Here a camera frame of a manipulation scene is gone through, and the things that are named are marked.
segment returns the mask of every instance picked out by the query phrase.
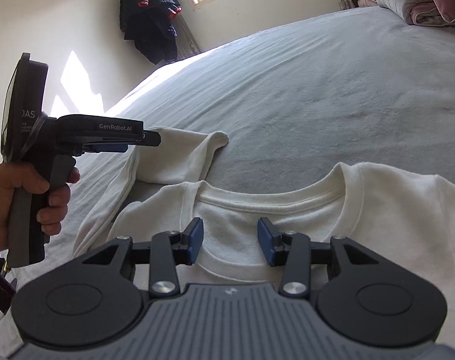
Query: hand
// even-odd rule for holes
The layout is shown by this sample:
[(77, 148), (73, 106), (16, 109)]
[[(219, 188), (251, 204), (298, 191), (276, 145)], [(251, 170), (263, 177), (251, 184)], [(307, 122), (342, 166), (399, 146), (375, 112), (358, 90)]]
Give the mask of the hand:
[[(79, 171), (74, 168), (68, 183), (79, 181)], [(0, 251), (8, 248), (8, 216), (15, 188), (23, 187), (27, 192), (41, 194), (49, 189), (49, 183), (36, 172), (31, 163), (2, 163), (0, 165)], [(71, 190), (65, 185), (49, 194), (49, 207), (37, 212), (42, 231), (50, 236), (59, 234), (61, 221), (68, 212)]]

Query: gray grip handle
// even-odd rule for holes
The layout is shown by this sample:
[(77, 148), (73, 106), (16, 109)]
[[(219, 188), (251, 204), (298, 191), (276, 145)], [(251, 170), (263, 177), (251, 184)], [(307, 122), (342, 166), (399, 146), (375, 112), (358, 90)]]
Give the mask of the gray grip handle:
[(71, 156), (60, 154), (41, 160), (44, 161), (33, 164), (49, 181), (49, 190), (42, 195), (32, 195), (24, 188), (14, 191), (8, 222), (7, 264), (10, 268), (28, 266), (44, 259), (44, 244), (49, 242), (49, 236), (42, 232), (36, 220), (37, 212), (48, 205), (47, 197), (51, 191), (65, 185), (76, 164)]

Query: metal screw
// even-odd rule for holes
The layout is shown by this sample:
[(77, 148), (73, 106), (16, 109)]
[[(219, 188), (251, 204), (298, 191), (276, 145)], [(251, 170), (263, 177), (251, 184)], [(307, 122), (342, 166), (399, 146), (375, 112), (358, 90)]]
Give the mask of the metal screw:
[(170, 281), (156, 281), (151, 289), (158, 294), (168, 294), (176, 289), (176, 285)]
[(283, 291), (291, 295), (299, 295), (306, 292), (308, 288), (298, 281), (290, 281), (283, 285)]

